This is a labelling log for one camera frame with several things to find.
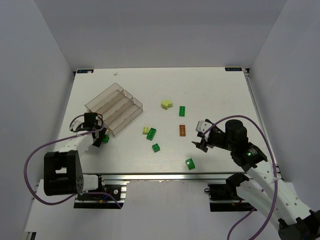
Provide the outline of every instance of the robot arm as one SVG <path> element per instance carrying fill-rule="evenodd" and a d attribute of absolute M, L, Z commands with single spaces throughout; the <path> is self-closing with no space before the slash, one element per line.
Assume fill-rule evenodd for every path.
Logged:
<path fill-rule="evenodd" d="M 76 120 L 70 126 L 72 132 L 79 134 L 98 130 L 102 127 L 98 114 L 84 114 L 84 122 Z M 83 191 L 96 190 L 101 186 L 101 177 L 82 173 L 80 157 L 93 145 L 100 147 L 106 128 L 92 134 L 80 135 L 71 139 L 58 151 L 47 152 L 44 156 L 44 192 L 47 196 L 81 194 Z M 56 171 L 66 168 L 65 173 Z"/>
<path fill-rule="evenodd" d="M 266 155 L 254 144 L 249 142 L 247 129 L 239 120 L 225 123 L 225 132 L 217 126 L 205 135 L 212 122 L 201 120 L 196 126 L 200 142 L 192 142 L 205 153 L 208 148 L 218 147 L 230 151 L 233 161 L 252 177 L 266 192 L 262 193 L 242 173 L 236 173 L 226 180 L 226 184 L 236 195 L 248 201 L 264 216 L 269 214 L 275 185 L 271 164 Z M 320 237 L 320 211 L 313 212 L 293 194 L 282 179 L 278 179 L 278 192 L 275 210 L 270 222 L 278 230 L 282 240 L 314 240 Z"/>

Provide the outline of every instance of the clear plastic container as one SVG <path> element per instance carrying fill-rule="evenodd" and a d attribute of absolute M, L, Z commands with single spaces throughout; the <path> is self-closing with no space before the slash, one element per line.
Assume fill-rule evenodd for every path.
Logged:
<path fill-rule="evenodd" d="M 117 83 L 112 84 L 85 107 L 89 112 L 103 116 L 103 121 L 113 136 L 143 112 L 143 105 Z"/>

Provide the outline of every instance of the black label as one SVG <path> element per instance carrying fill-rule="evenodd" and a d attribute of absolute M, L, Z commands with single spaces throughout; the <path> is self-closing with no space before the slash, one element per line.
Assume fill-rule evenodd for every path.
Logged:
<path fill-rule="evenodd" d="M 226 72 L 242 72 L 241 67 L 225 67 Z"/>
<path fill-rule="evenodd" d="M 93 72 L 93 69 L 78 69 L 76 71 L 77 74 L 92 74 Z"/>

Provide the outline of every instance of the cable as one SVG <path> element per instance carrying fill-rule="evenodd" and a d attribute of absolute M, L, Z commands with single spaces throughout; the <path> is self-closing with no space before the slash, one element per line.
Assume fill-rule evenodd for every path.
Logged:
<path fill-rule="evenodd" d="M 49 205 L 49 206 L 54 206 L 54 205 L 58 205 L 58 204 L 62 204 L 64 203 L 65 201 L 69 200 L 70 198 L 72 198 L 73 196 L 75 196 L 76 194 L 72 194 L 68 197 L 66 197 L 65 199 L 61 200 L 61 201 L 57 201 L 57 202 L 48 202 L 48 201 L 45 201 L 43 199 L 41 199 L 36 193 L 35 191 L 32 189 L 31 185 L 30 185 L 30 182 L 29 182 L 29 179 L 28 179 L 28 175 L 27 175 L 27 168 L 28 168 L 28 163 L 30 161 L 30 159 L 32 158 L 32 156 L 38 152 L 40 149 L 46 147 L 46 146 L 49 146 L 51 144 L 55 144 L 55 143 L 59 143 L 59 142 L 62 142 L 62 141 L 65 141 L 65 140 L 69 140 L 69 139 L 75 139 L 79 136 L 84 136 L 84 135 L 87 135 L 87 134 L 94 134 L 94 133 L 97 133 L 97 132 L 100 132 L 101 130 L 104 129 L 104 121 L 103 121 L 103 116 L 101 114 L 99 114 L 101 117 L 99 117 L 99 119 L 101 120 L 102 124 L 101 124 L 101 128 L 100 129 L 96 129 L 96 130 L 92 130 L 92 131 L 87 131 L 87 132 L 84 132 L 84 133 L 80 133 L 78 135 L 74 135 L 74 136 L 68 136 L 68 137 L 65 137 L 65 138 L 61 138 L 61 139 L 58 139 L 58 140 L 55 140 L 55 141 L 50 141 L 48 143 L 45 143 L 39 147 L 37 147 L 35 150 L 33 150 L 30 155 L 26 158 L 26 161 L 24 163 L 24 168 L 23 168 L 23 176 L 24 176 L 24 181 L 25 181 L 25 184 L 27 186 L 27 188 L 29 189 L 30 193 L 32 194 L 32 196 L 37 199 L 40 203 L 42 204 L 45 204 L 45 205 Z M 70 126 L 71 124 L 78 118 L 84 116 L 84 114 L 82 115 L 79 115 L 77 117 L 75 117 L 72 122 L 70 123 Z"/>
<path fill-rule="evenodd" d="M 271 147 L 270 147 L 270 144 L 267 140 L 267 137 L 265 136 L 265 134 L 262 132 L 261 128 L 249 117 L 247 116 L 243 116 L 243 115 L 232 115 L 232 116 L 227 116 L 227 117 L 224 117 L 222 119 L 220 119 L 219 121 L 217 121 L 216 123 L 214 123 L 211 127 L 209 127 L 203 134 L 202 136 L 204 136 L 207 132 L 209 132 L 211 129 L 213 129 L 217 124 L 225 121 L 225 120 L 228 120 L 228 119 L 233 119 L 233 118 L 243 118 L 243 119 L 247 119 L 248 121 L 250 121 L 255 127 L 256 129 L 258 129 L 258 131 L 260 132 L 264 142 L 265 142 L 265 145 L 268 149 L 268 152 L 270 154 L 270 157 L 271 157 L 271 161 L 272 161 L 272 168 L 273 168 L 273 176 L 275 178 L 277 178 L 277 169 L 276 169 L 276 161 L 275 161 L 275 158 L 274 158 L 274 155 L 271 151 Z M 275 207 L 276 207 L 276 201 L 277 201 L 277 195 L 278 195 L 278 180 L 275 180 L 274 181 L 274 195 L 273 195 L 273 199 L 272 199 L 272 204 L 271 204 L 271 208 L 270 208 L 270 212 L 268 214 L 268 216 L 266 217 L 264 223 L 262 224 L 262 226 L 259 228 L 259 230 L 251 237 L 249 238 L 249 240 L 254 240 L 257 236 L 259 236 L 259 234 L 265 229 L 265 227 L 267 226 L 268 222 L 270 221 L 271 219 L 271 216 L 275 210 Z M 246 217 L 248 217 L 251 213 L 248 213 L 246 216 L 244 216 L 243 218 L 241 218 L 239 221 L 237 221 L 233 226 L 232 228 L 230 229 L 229 231 L 229 234 L 227 236 L 227 240 L 230 239 L 230 234 L 232 232 L 232 230 L 240 223 L 242 222 Z"/>
<path fill-rule="evenodd" d="M 115 200 L 115 198 L 109 193 L 102 192 L 102 191 L 88 191 L 88 192 L 85 192 L 83 194 L 90 194 L 90 195 L 102 195 L 103 194 L 103 195 L 105 195 L 105 197 L 102 200 L 105 200 L 107 197 L 109 197 L 115 202 L 115 204 L 118 205 L 118 207 L 120 209 L 122 208 L 121 205 L 117 202 L 117 200 Z"/>

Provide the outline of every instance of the gray wall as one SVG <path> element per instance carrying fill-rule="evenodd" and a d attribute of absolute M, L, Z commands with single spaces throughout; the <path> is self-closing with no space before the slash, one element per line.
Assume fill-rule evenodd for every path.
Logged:
<path fill-rule="evenodd" d="M 288 0 L 251 69 L 251 85 L 280 166 L 320 209 L 320 2 Z"/>
<path fill-rule="evenodd" d="M 0 22 L 0 238 L 17 240 L 32 202 L 25 160 L 57 137 L 73 76 L 32 0 L 2 0 Z M 42 156 L 29 166 L 34 187 L 43 174 Z"/>
<path fill-rule="evenodd" d="M 77 68 L 251 67 L 286 0 L 35 0 Z"/>

